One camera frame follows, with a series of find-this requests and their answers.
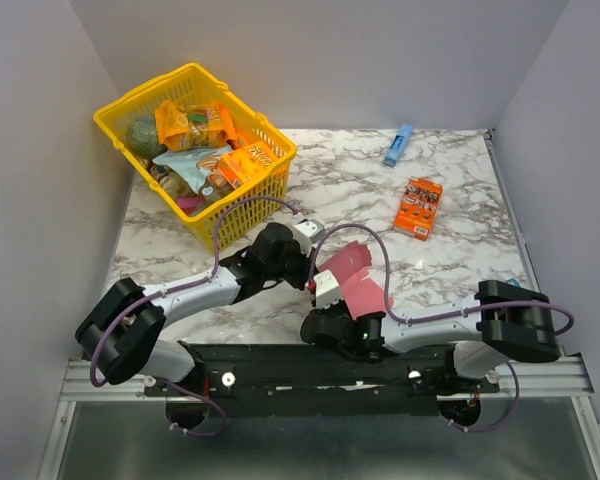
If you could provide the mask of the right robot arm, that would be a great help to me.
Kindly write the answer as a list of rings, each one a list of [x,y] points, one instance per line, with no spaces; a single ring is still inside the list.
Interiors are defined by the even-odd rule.
[[[549,298],[497,280],[481,281],[474,296],[449,306],[416,310],[404,321],[384,311],[354,318],[343,299],[311,310],[303,342],[357,362],[379,363],[421,347],[447,345],[440,379],[460,392],[497,366],[553,363],[560,357]]]

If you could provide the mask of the pink paper box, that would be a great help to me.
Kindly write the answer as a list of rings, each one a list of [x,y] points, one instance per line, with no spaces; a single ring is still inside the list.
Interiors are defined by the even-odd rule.
[[[358,241],[342,247],[323,262],[318,271],[330,271],[337,280],[351,317],[357,320],[364,315],[385,312],[385,291],[369,274],[371,252]]]

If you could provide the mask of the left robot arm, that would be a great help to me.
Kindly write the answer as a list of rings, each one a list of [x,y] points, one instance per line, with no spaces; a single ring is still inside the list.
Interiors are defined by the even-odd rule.
[[[314,246],[323,232],[323,225],[313,220],[291,226],[271,222],[251,245],[221,259],[209,271],[146,287],[123,278],[79,325],[75,339],[111,385],[141,374],[166,379],[181,395],[192,394],[201,385],[197,365],[202,359],[184,342],[161,340],[162,330],[281,282],[303,289]]]

